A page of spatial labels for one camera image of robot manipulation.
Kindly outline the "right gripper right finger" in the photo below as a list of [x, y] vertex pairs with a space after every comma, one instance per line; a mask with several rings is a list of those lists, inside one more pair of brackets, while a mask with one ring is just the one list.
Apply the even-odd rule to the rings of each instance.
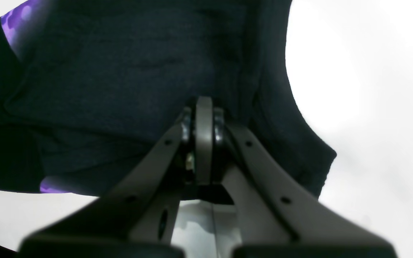
[[334, 213], [304, 190], [247, 127], [206, 99], [206, 180], [237, 209], [234, 258], [395, 258], [385, 239]]

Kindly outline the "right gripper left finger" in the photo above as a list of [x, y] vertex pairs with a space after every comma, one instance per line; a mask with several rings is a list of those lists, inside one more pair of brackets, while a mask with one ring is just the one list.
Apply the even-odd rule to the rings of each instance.
[[123, 180], [102, 197], [26, 237], [18, 258], [183, 258], [171, 246], [197, 131], [200, 97]]

